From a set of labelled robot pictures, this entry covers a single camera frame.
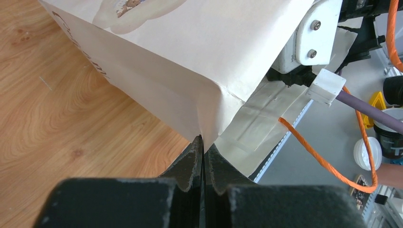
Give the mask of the paper takeout bag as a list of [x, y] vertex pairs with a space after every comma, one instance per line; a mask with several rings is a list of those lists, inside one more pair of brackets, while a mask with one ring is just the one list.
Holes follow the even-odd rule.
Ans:
[[[315, 0], [43, 0], [41, 5], [108, 82], [204, 150], [218, 147], [250, 176], [287, 133], [341, 182], [377, 188], [366, 117], [401, 133], [400, 118], [350, 95], [345, 79], [323, 68], [307, 87], [266, 73]], [[400, 0], [390, 0], [386, 45], [393, 67]], [[292, 126], [310, 100], [355, 110], [372, 184], [343, 176]]]

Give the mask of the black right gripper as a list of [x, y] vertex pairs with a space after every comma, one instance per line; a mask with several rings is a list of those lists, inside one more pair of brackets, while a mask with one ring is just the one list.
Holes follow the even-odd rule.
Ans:
[[349, 63], [369, 59], [370, 51], [382, 47], [386, 41], [375, 29], [375, 18], [387, 13], [388, 0], [342, 0], [342, 8], [336, 28], [336, 35], [330, 63], [313, 66], [317, 76], [323, 68], [338, 73]]

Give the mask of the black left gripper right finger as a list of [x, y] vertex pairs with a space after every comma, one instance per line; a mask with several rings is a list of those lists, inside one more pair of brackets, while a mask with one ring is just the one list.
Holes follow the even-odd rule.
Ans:
[[350, 195], [335, 186], [258, 185], [215, 145], [204, 155], [208, 228], [364, 228]]

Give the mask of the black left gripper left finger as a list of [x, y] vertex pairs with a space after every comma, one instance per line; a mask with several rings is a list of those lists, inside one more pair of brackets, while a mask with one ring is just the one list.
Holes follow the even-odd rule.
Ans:
[[47, 197], [36, 228], [197, 228], [203, 140], [156, 178], [69, 178]]

